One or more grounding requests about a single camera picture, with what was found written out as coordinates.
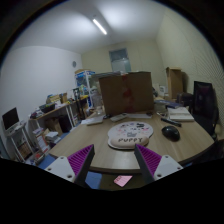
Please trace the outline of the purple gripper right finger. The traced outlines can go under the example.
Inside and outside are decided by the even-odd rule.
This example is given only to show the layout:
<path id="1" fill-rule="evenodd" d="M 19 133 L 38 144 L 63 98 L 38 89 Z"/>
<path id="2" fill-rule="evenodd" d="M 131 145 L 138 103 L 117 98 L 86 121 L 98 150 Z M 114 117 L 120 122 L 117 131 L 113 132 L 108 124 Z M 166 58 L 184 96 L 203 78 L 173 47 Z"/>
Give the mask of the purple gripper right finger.
<path id="1" fill-rule="evenodd" d="M 182 166 L 169 155 L 161 156 L 142 145 L 135 145 L 134 154 L 146 184 L 182 169 Z"/>

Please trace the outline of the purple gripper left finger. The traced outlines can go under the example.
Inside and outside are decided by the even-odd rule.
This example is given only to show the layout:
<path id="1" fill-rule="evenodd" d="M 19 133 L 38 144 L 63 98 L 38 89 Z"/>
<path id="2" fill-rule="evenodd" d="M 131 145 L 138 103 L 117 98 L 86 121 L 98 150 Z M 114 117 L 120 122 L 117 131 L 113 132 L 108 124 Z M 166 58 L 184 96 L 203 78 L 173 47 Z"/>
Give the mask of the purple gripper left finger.
<path id="1" fill-rule="evenodd" d="M 94 155 L 94 145 L 89 145 L 68 157 L 58 157 L 46 171 L 79 186 L 87 187 L 85 179 Z"/>

